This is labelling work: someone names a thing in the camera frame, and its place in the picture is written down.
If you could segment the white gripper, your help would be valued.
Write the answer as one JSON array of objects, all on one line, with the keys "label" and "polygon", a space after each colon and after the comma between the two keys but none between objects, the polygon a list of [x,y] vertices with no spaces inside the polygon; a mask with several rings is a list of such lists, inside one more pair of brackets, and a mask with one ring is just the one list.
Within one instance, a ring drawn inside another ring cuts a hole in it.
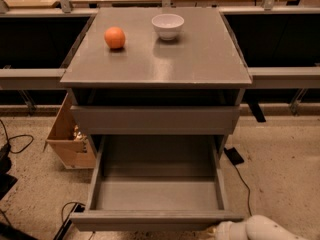
[{"label": "white gripper", "polygon": [[207,240],[249,240],[244,222],[221,222],[208,231]]}]

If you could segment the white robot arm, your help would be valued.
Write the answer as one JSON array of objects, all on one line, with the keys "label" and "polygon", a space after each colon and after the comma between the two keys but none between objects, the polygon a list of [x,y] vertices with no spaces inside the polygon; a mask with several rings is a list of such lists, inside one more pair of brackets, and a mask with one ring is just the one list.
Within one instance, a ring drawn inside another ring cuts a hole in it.
[{"label": "white robot arm", "polygon": [[293,234],[262,215],[242,222],[222,222],[207,233],[204,240],[307,240]]}]

